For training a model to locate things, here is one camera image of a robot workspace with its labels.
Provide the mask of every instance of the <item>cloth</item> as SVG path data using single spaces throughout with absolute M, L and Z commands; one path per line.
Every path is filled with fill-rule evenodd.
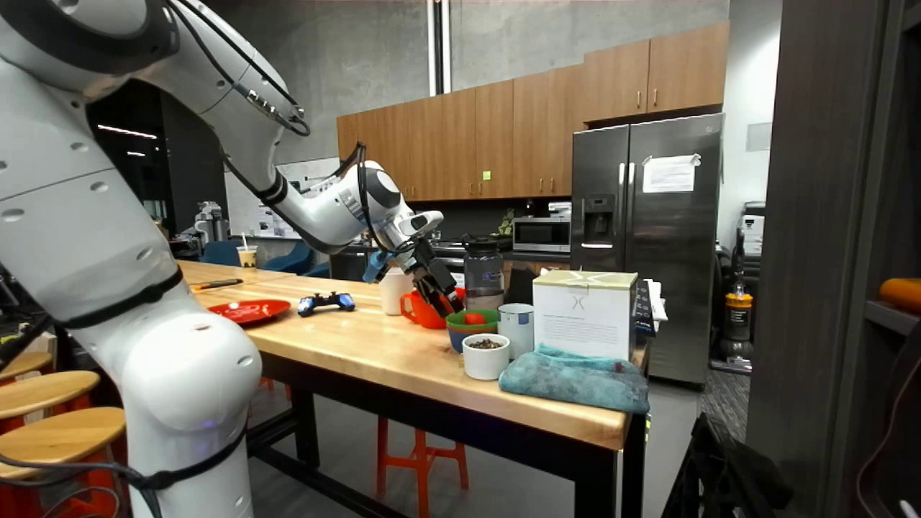
M 612 412 L 646 415 L 646 379 L 625 359 L 527 351 L 497 377 L 497 389 Z

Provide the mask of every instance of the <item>red plate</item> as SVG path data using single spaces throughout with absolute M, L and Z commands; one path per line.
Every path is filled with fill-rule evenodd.
M 259 323 L 268 323 L 268 318 L 287 313 L 289 302 L 287 300 L 238 300 L 229 305 L 210 305 L 210 311 L 216 311 L 238 325 L 259 325 Z

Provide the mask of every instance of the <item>door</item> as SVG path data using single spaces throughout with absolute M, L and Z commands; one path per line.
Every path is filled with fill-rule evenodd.
M 628 125 L 571 137 L 571 266 L 620 266 L 628 148 Z
M 649 374 L 704 383 L 718 200 L 718 114 L 630 125 L 625 265 L 661 281 Z

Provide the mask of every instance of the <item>white box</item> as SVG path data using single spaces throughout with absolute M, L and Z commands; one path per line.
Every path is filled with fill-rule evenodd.
M 636 274 L 544 271 L 533 287 L 534 351 L 630 359 Z

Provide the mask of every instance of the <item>refrigerator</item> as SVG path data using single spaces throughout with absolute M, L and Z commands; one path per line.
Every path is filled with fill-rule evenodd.
M 723 114 L 571 134 L 571 266 L 661 281 L 646 370 L 701 386 L 710 356 Z

